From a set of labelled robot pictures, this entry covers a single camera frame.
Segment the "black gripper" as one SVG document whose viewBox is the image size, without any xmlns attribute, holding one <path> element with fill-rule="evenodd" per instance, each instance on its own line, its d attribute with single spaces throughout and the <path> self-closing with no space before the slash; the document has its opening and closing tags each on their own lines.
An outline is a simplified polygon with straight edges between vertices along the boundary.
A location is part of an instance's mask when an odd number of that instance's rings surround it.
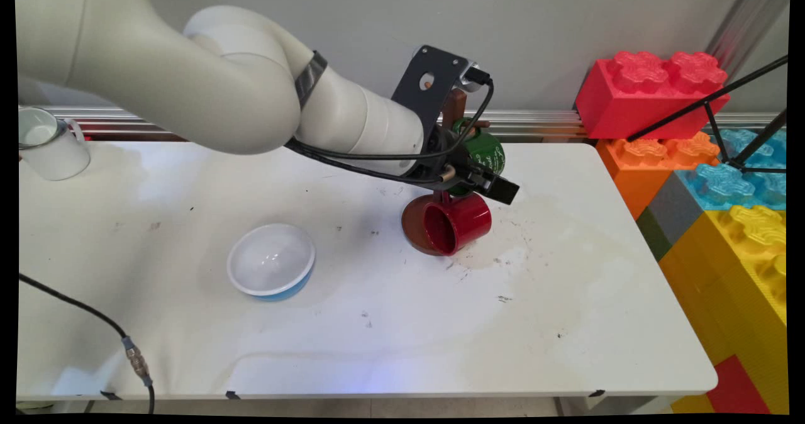
<svg viewBox="0 0 805 424">
<path fill-rule="evenodd" d="M 461 144 L 454 148 L 460 140 L 460 134 L 445 128 L 434 128 L 431 131 L 428 143 L 425 145 L 426 153 L 438 153 L 449 150 L 445 155 L 438 155 L 421 160 L 421 177 L 429 180 L 422 185 L 426 189 L 471 189 L 472 192 L 489 198 L 504 205 L 511 205 L 519 191 L 519 186 L 506 178 L 496 174 L 486 166 L 471 166 L 472 160 L 467 143 L 475 134 L 471 129 Z M 454 169 L 454 175 L 446 182 L 435 180 L 445 175 L 449 168 Z"/>
</svg>

